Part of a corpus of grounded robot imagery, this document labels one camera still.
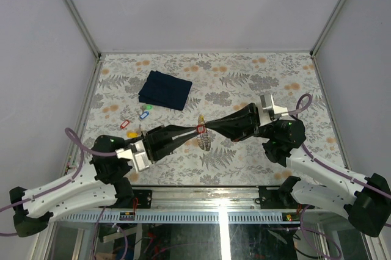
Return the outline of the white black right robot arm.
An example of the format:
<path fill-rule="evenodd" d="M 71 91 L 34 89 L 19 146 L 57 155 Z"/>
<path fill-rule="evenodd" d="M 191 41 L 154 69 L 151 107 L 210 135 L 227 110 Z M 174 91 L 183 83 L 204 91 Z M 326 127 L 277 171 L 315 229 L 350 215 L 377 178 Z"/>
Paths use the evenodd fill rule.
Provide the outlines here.
<path fill-rule="evenodd" d="M 261 137 L 266 157 L 272 163 L 303 173 L 317 183 L 289 179 L 279 192 L 279 202 L 286 208 L 295 204 L 312 205 L 347 219 L 370 237 L 379 236 L 390 217 L 390 187 L 387 180 L 374 173 L 365 176 L 322 162 L 304 145 L 305 126 L 295 111 L 273 103 L 251 103 L 241 110 L 206 123 L 233 142 Z"/>

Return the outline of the key with red tag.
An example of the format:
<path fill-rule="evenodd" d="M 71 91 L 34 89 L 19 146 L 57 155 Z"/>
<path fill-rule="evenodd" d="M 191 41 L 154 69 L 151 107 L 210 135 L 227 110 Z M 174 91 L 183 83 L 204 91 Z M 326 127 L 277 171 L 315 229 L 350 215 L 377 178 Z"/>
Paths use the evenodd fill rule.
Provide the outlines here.
<path fill-rule="evenodd" d="M 204 125 L 197 125 L 196 130 L 198 134 L 203 134 L 206 131 L 206 127 Z"/>

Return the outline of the metal keyring with yellow grip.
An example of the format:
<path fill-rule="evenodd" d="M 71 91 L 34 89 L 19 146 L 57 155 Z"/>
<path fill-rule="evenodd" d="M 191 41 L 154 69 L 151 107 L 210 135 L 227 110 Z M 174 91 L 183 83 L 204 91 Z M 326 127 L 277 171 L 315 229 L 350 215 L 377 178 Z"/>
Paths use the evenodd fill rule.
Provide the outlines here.
<path fill-rule="evenodd" d="M 204 116 L 203 115 L 200 115 L 198 117 L 198 125 L 204 125 L 206 127 L 206 122 L 205 122 L 205 119 L 204 119 Z M 203 134 L 198 134 L 197 136 L 197 143 L 198 143 L 198 146 L 201 150 L 203 151 L 210 151 L 211 149 L 211 138 L 210 138 L 210 135 L 208 133 L 208 130 L 206 128 L 206 131 L 205 133 Z"/>

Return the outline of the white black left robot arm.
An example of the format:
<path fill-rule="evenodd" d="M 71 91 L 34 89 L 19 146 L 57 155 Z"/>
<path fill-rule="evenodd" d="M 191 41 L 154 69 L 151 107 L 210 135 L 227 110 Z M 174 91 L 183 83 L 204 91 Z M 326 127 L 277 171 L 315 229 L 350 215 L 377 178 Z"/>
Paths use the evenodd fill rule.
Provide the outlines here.
<path fill-rule="evenodd" d="M 88 148 L 74 130 L 66 128 L 65 133 L 81 154 L 89 153 L 92 158 L 44 186 L 15 187 L 9 192 L 15 212 L 13 225 L 19 237 L 37 234 L 51 222 L 86 209 L 127 208 L 133 203 L 134 193 L 126 175 L 149 169 L 198 134 L 196 127 L 159 126 L 127 140 L 101 135 Z"/>

